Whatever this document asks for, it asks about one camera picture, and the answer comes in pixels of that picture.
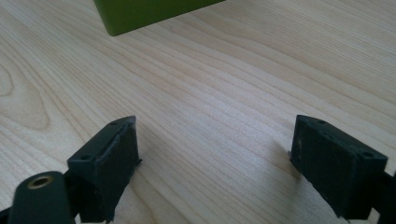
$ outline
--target screw hole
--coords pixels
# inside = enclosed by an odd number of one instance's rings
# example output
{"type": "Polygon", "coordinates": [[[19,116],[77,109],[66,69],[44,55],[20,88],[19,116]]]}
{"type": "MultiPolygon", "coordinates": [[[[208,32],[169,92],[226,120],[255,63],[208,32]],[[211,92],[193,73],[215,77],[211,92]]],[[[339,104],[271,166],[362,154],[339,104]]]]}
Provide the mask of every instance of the screw hole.
{"type": "Polygon", "coordinates": [[[374,155],[371,154],[370,152],[363,152],[363,156],[365,156],[365,157],[373,157],[374,155]]]}
{"type": "Polygon", "coordinates": [[[81,156],[80,157],[80,159],[82,159],[82,160],[87,160],[87,159],[89,159],[91,156],[89,156],[89,155],[83,155],[83,156],[81,156]]]}
{"type": "Polygon", "coordinates": [[[44,175],[40,176],[29,182],[27,185],[28,189],[41,189],[44,186],[47,186],[50,182],[52,182],[52,176],[44,175]]]}

